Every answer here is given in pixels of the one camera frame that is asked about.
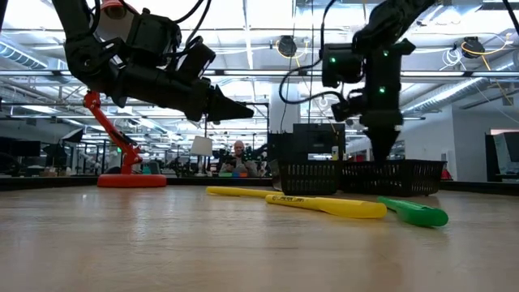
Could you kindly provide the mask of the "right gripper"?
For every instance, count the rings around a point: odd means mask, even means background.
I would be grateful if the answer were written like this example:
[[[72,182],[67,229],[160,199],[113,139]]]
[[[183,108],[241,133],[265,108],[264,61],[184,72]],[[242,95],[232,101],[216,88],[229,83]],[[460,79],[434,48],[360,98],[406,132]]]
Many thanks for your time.
[[[363,91],[350,91],[345,97],[331,105],[337,122],[344,122],[358,116],[359,122],[367,128],[364,134],[371,141],[374,161],[386,161],[393,145],[400,135],[396,126],[403,124],[403,116],[398,106],[377,107],[370,105]]]

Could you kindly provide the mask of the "black gantry frame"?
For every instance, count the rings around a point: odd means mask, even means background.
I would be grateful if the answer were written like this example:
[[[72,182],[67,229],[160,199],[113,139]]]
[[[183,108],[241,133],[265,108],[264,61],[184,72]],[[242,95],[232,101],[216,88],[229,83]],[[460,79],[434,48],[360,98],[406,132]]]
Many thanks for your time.
[[[252,118],[226,120],[215,126],[203,116],[204,137],[211,138],[217,149],[217,159],[223,157],[223,148],[234,153],[233,143],[241,140],[245,145],[244,161],[265,161],[267,158],[268,130],[270,127],[269,104],[267,102],[238,101],[254,111]]]

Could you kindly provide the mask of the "black equipment box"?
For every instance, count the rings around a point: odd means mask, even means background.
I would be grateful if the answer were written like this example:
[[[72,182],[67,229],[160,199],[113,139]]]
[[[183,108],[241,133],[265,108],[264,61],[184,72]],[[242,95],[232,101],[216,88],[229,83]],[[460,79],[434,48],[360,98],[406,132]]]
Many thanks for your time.
[[[309,160],[310,155],[329,155],[342,161],[345,124],[295,123],[291,132],[268,134],[268,159]]]

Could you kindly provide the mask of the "grey ceiling duct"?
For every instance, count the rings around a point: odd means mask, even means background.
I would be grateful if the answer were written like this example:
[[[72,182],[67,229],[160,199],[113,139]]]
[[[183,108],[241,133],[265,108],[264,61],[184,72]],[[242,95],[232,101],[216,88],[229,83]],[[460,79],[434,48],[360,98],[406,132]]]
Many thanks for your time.
[[[411,105],[405,105],[401,112],[407,116],[437,110],[464,97],[474,94],[483,85],[488,85],[491,79],[485,77],[471,78],[457,84],[442,85],[415,100]]]

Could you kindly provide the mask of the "black mesh plastic basket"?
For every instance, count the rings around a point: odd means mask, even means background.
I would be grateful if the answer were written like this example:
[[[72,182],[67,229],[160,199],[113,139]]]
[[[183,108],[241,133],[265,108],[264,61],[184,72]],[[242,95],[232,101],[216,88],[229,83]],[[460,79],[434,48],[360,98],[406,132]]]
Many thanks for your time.
[[[285,195],[333,195],[339,188],[339,161],[279,161],[281,191]]]
[[[365,195],[428,196],[439,190],[444,166],[444,161],[415,159],[346,162],[339,187]]]

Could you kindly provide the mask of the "person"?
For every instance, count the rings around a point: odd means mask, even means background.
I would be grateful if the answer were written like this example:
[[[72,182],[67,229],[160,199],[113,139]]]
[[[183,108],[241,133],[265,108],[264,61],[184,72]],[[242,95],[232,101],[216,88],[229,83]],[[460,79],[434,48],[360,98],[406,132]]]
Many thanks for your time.
[[[254,161],[244,161],[243,153],[245,145],[241,140],[234,142],[234,155],[231,162],[223,162],[221,164],[220,174],[247,174],[248,177],[258,177],[257,164]]]

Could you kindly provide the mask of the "green slim highlighter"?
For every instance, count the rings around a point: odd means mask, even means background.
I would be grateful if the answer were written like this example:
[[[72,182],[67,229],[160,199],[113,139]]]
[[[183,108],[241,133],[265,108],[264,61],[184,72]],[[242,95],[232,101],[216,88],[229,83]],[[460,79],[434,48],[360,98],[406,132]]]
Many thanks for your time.
[[[448,223],[448,214],[441,208],[433,208],[408,200],[396,200],[379,196],[377,201],[392,210],[398,219],[421,227],[441,227]]]

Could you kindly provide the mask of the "red desk lamp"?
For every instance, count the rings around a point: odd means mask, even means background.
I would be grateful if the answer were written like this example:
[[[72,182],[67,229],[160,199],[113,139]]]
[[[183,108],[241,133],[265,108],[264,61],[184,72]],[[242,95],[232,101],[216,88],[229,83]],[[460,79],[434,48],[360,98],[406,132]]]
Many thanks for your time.
[[[97,33],[103,39],[121,37],[125,39],[130,31],[136,10],[124,5],[119,0],[101,0],[97,8],[100,15]],[[84,96],[84,106],[90,110],[94,118],[104,127],[111,140],[122,150],[122,162],[119,168],[107,170],[99,176],[98,187],[140,188],[165,187],[167,179],[162,174],[138,174],[135,166],[140,166],[142,157],[140,147],[129,137],[120,132],[101,110],[101,99],[98,92],[91,90]]]

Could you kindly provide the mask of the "yellow slim highlighter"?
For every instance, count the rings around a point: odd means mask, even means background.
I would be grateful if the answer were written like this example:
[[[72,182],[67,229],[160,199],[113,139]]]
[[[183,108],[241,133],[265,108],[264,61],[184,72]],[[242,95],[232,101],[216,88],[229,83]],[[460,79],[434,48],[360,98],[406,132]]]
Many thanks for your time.
[[[364,200],[331,199],[324,197],[300,197],[288,195],[267,195],[265,201],[294,208],[304,208],[321,211],[339,217],[357,219],[379,219],[387,213],[387,207],[382,203]]]
[[[264,199],[267,195],[284,195],[280,191],[265,191],[240,187],[206,187],[209,195],[247,196]]]

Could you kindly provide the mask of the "black metal table frame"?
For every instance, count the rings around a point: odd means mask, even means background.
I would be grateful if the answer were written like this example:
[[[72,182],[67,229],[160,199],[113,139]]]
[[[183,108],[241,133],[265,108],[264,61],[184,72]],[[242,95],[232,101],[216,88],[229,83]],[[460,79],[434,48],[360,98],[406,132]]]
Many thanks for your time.
[[[224,187],[271,187],[270,178],[170,178],[173,186],[224,186]],[[71,177],[0,177],[0,191],[20,191],[54,187],[96,186],[96,176]],[[440,190],[473,192],[488,195],[510,195],[519,197],[519,183],[505,182],[455,182],[441,181]]]

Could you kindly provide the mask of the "white table lamp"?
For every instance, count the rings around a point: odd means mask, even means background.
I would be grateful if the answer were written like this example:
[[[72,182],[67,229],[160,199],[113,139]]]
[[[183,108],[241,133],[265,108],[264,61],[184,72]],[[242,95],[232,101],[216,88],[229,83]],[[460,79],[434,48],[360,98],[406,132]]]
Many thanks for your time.
[[[195,174],[196,177],[207,176],[207,159],[212,156],[212,139],[197,135],[191,145],[190,154],[197,156],[198,161],[198,172]]]

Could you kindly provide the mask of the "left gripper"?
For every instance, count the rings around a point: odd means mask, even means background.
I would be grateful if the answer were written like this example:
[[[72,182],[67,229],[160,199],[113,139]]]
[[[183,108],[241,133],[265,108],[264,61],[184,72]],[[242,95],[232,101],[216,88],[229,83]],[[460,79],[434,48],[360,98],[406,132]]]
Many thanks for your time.
[[[207,79],[183,83],[161,69],[134,63],[120,69],[109,96],[123,107],[126,97],[153,103],[162,108],[182,111],[186,118],[199,121],[206,111],[212,125],[226,120],[252,118],[254,111],[243,103],[225,97],[218,86]]]

